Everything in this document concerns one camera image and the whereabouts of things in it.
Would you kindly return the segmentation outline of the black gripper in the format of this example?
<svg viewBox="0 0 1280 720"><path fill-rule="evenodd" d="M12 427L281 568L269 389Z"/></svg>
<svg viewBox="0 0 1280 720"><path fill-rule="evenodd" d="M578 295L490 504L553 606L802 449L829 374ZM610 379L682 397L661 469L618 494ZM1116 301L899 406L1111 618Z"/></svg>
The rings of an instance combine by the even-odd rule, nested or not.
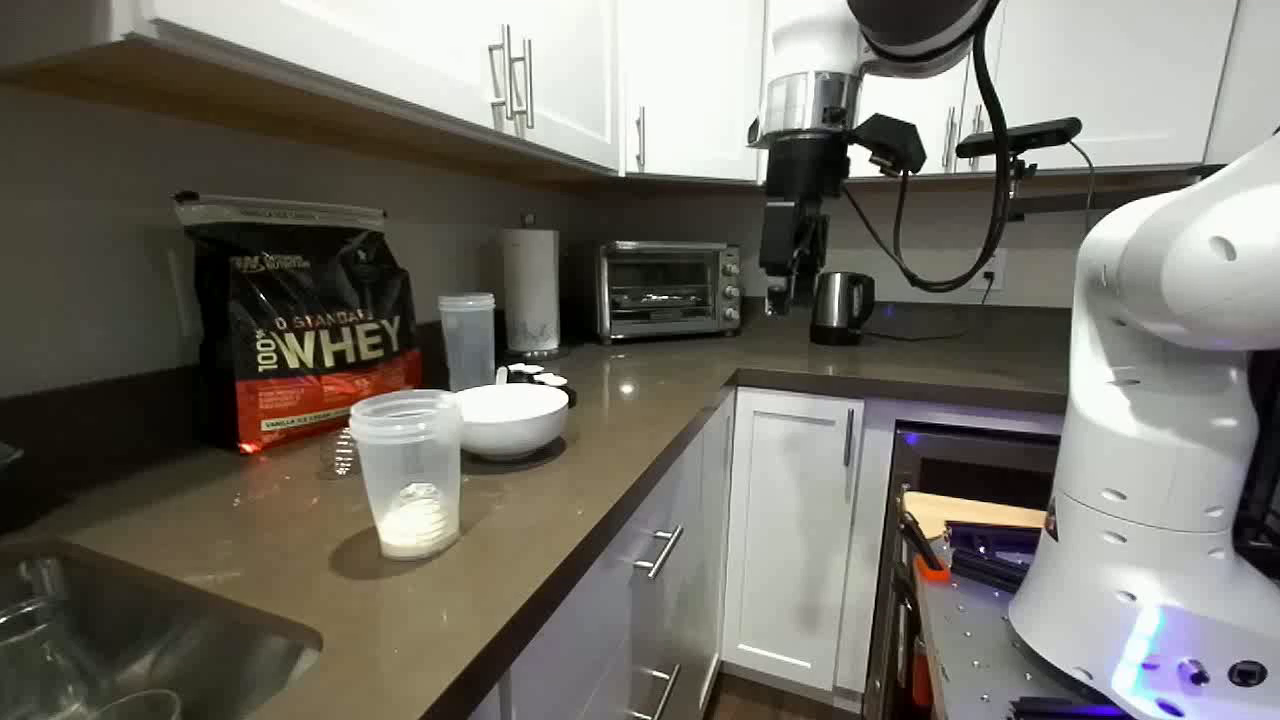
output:
<svg viewBox="0 0 1280 720"><path fill-rule="evenodd" d="M780 136L768 148L762 270L778 316L812 295L826 270L826 199L839 191L850 156L833 136Z"/></svg>

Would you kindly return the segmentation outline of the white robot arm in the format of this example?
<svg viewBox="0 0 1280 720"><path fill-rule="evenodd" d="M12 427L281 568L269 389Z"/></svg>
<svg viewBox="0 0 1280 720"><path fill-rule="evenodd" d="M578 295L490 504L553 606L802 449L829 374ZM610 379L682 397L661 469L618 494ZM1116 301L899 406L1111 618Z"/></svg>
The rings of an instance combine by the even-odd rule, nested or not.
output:
<svg viewBox="0 0 1280 720"><path fill-rule="evenodd" d="M780 0L748 139L768 153L762 272L812 288L864 78L988 55L1001 0ZM1280 347L1280 139L1134 199L1076 254L1051 504L1007 623L1138 720L1275 720L1275 486L1250 365Z"/></svg>

